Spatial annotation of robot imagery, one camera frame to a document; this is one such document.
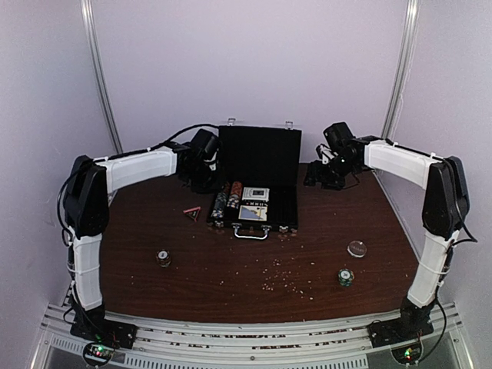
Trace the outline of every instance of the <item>metal pole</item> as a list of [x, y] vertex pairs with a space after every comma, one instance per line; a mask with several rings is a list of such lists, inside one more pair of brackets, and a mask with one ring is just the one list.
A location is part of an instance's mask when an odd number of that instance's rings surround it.
[[415, 30], [417, 29], [417, 17], [419, 10], [419, 0], [408, 0], [407, 17], [401, 40], [400, 57], [398, 59], [397, 73], [394, 78], [393, 91], [391, 93], [390, 104], [387, 109], [384, 122], [382, 138], [389, 138], [394, 133], [397, 120], [397, 113], [401, 102], [401, 93], [408, 75], [412, 51], [414, 48]]
[[118, 129], [115, 124], [115, 117], [111, 109], [111, 104], [109, 102], [108, 89], [106, 88], [105, 77], [102, 72], [101, 55], [99, 53], [98, 38], [95, 31], [94, 16], [92, 14], [92, 1], [91, 0], [81, 0], [82, 7], [82, 18], [84, 19], [85, 32], [87, 34], [87, 39], [89, 43], [89, 48], [91, 49], [92, 64], [94, 66], [94, 72], [96, 77], [96, 82], [98, 86], [99, 100], [101, 101], [102, 111], [105, 116], [106, 125], [108, 126], [109, 135], [111, 137], [111, 142], [115, 147], [118, 154], [123, 152], [123, 147], [121, 146], [120, 136], [118, 134]]

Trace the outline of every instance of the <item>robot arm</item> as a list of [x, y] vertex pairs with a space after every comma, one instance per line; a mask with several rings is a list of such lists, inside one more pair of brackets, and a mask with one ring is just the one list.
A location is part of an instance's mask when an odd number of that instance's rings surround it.
[[112, 158], [81, 156], [75, 160], [63, 199], [70, 246], [68, 269], [75, 286], [72, 306], [78, 330], [74, 335], [91, 339], [98, 331], [121, 330], [108, 327], [104, 320], [99, 284], [99, 248], [109, 221], [108, 196], [128, 185], [174, 174], [188, 182], [192, 191], [207, 191], [217, 177], [217, 148], [218, 138], [201, 129], [185, 145], [170, 141], [159, 148]]
[[[424, 250], [402, 304], [401, 318], [391, 329], [401, 340], [413, 338], [419, 331], [429, 333], [432, 328], [428, 327], [428, 315], [448, 272], [453, 243], [470, 207], [460, 159], [427, 155], [374, 136], [355, 138], [345, 123], [330, 126], [324, 136], [328, 146], [318, 146], [321, 161], [309, 164], [305, 185], [320, 182], [322, 188], [341, 190], [346, 175], [369, 168], [392, 173], [426, 191], [422, 211]], [[373, 346], [389, 343], [394, 342], [386, 338], [373, 340]]]

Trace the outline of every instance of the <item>small triangle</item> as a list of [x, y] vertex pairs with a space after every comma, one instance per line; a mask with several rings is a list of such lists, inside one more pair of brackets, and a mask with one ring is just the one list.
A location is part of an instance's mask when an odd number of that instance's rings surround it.
[[186, 215], [187, 217], [193, 219], [194, 221], [197, 221], [198, 215], [200, 214], [200, 210], [201, 210], [201, 207], [197, 206], [196, 208], [183, 210], [183, 214]]

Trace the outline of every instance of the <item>stack of poker chips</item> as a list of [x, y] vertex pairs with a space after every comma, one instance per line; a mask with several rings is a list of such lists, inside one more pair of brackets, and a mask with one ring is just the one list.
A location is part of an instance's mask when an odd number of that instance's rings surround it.
[[167, 250], [160, 250], [155, 255], [155, 260], [163, 268], [167, 268], [171, 264], [171, 255]]
[[338, 272], [338, 281], [340, 282], [341, 286], [350, 287], [354, 278], [354, 272], [352, 272], [350, 269], [341, 269]]
[[228, 200], [228, 208], [239, 209], [242, 191], [243, 185], [241, 182], [234, 182], [232, 184], [231, 194], [229, 195]]
[[222, 191], [220, 191], [215, 198], [214, 210], [212, 210], [212, 217], [220, 219], [224, 217], [225, 205], [228, 201], [229, 191], [231, 190], [231, 185], [229, 182], [224, 184]]

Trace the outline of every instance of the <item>green poker chip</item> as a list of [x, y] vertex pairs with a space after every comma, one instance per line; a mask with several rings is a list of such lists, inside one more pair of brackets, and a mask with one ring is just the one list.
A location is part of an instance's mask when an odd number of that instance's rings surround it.
[[338, 281], [340, 282], [340, 286], [350, 287], [354, 278], [354, 272], [350, 269], [340, 269], [338, 272]]

